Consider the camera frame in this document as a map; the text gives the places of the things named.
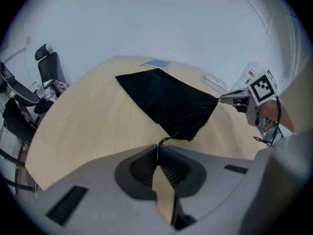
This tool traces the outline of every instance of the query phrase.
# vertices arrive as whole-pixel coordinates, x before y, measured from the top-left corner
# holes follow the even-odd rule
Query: office chair
[[[43,85],[44,82],[52,79],[51,82],[44,86],[44,89],[52,87],[57,97],[59,97],[61,95],[61,92],[54,85],[54,82],[58,80],[57,76],[58,54],[56,52],[49,53],[49,51],[46,49],[46,44],[44,44],[36,51],[35,59],[39,61],[38,69]],[[37,114],[46,113],[52,105],[53,105],[52,101],[46,101],[44,98],[39,98],[39,103],[34,108],[34,112]]]
[[[31,143],[36,129],[32,127],[24,118],[15,100],[10,98],[5,104],[2,114],[4,119],[4,127],[23,141]]]

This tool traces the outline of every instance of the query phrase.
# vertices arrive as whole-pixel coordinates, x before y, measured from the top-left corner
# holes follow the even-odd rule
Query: black cloth
[[[161,69],[115,77],[134,102],[169,136],[191,141],[214,111],[218,98]]]
[[[46,101],[43,97],[39,99],[39,103],[34,108],[34,113],[37,114],[43,114],[46,113],[51,106],[53,105],[53,102],[48,100]]]
[[[12,98],[5,104],[3,119],[4,127],[9,132],[23,141],[32,142],[36,130],[26,121],[15,100]]]

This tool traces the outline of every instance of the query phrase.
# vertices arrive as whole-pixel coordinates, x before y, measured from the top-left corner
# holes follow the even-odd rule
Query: vent grille
[[[77,208],[88,189],[74,186],[53,208],[48,212],[47,217],[63,226],[68,218]]]
[[[138,182],[151,188],[156,167],[156,152],[149,152],[131,164],[130,173]]]
[[[173,188],[192,173],[192,168],[187,163],[165,150],[160,152],[159,159],[160,166]]]

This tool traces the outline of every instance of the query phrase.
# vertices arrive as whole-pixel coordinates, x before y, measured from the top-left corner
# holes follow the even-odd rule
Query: white wall
[[[301,21],[286,0],[247,0],[259,16],[275,53],[279,92],[293,81],[313,53]]]
[[[33,82],[40,79],[34,53],[45,43],[59,54],[69,84],[115,55],[184,62],[229,87],[249,61],[277,73],[273,47],[246,0],[29,0],[24,47],[28,36]]]
[[[32,85],[32,81],[28,74],[24,55],[26,48],[23,45],[23,26],[26,15],[27,4],[20,9],[8,29],[7,46],[1,48],[3,51],[0,53],[0,60],[5,63],[16,79],[28,88]]]

